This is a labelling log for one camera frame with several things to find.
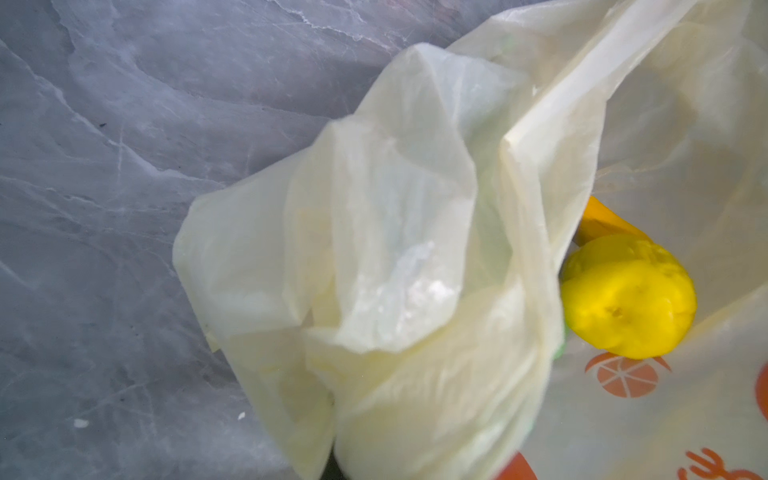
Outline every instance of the grey marble surface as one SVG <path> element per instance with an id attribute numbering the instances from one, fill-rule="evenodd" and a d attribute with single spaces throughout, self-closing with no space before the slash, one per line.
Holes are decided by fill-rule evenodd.
<path id="1" fill-rule="evenodd" d="M 295 478 L 170 265 L 194 197 L 520 0 L 0 0 L 0 478 Z"/>

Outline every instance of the orange print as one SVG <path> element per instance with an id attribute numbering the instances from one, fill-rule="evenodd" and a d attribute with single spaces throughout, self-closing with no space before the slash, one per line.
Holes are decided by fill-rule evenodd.
<path id="1" fill-rule="evenodd" d="M 654 366 L 658 364 L 672 371 L 660 356 L 653 359 L 632 360 L 613 353 L 602 353 L 589 361 L 584 372 L 596 366 L 597 378 L 606 392 L 626 399 L 648 395 L 656 389 L 659 374 Z"/>
<path id="2" fill-rule="evenodd" d="M 496 480 L 537 480 L 525 457 L 518 453 Z"/>
<path id="3" fill-rule="evenodd" d="M 749 470 L 732 470 L 728 472 L 723 459 L 712 450 L 701 449 L 701 453 L 710 459 L 705 460 L 695 453 L 685 452 L 686 457 L 697 463 L 697 465 L 691 465 L 688 468 L 691 473 L 699 478 L 706 478 L 708 480 L 763 480 L 757 473 L 750 472 Z M 688 471 L 685 468 L 680 468 L 677 470 L 677 478 L 678 480 L 688 480 Z"/>
<path id="4" fill-rule="evenodd" d="M 768 363 L 763 366 L 763 371 L 757 376 L 755 398 L 757 399 L 757 407 L 768 420 Z"/>

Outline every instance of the orange fruit logo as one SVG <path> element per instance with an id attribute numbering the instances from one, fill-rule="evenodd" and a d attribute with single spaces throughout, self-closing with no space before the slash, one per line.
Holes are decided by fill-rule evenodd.
<path id="1" fill-rule="evenodd" d="M 496 480 L 538 480 L 525 457 L 518 453 Z"/>
<path id="2" fill-rule="evenodd" d="M 763 371 L 757 376 L 755 398 L 757 399 L 757 407 L 768 420 L 768 363 L 763 366 Z"/>
<path id="3" fill-rule="evenodd" d="M 672 371 L 660 356 L 632 360 L 613 353 L 601 353 L 589 361 L 584 372 L 596 367 L 598 382 L 606 392 L 623 399 L 634 399 L 648 395 L 656 389 L 659 383 L 656 365 Z"/>

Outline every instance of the lemon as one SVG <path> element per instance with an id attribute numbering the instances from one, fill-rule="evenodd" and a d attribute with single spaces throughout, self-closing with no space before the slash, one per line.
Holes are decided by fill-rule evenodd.
<path id="1" fill-rule="evenodd" d="M 588 241 L 561 272 L 565 322 L 599 349 L 630 359 L 669 353 L 694 321 L 694 284 L 679 262 L 647 237 L 609 234 Z"/>

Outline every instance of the yellow fruit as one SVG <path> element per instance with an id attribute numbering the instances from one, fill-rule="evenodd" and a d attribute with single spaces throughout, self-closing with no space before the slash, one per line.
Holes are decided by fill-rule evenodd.
<path id="1" fill-rule="evenodd" d="M 696 313 L 694 284 L 647 236 L 588 241 L 561 273 L 565 322 L 591 345 L 630 359 L 669 353 Z"/>
<path id="2" fill-rule="evenodd" d="M 613 213 L 597 198 L 589 197 L 587 208 L 584 210 L 584 215 L 581 216 L 581 222 L 578 230 L 576 230 L 574 242 L 578 246 L 582 246 L 596 238 L 616 233 L 628 233 L 650 240 L 650 237 L 642 230 Z"/>

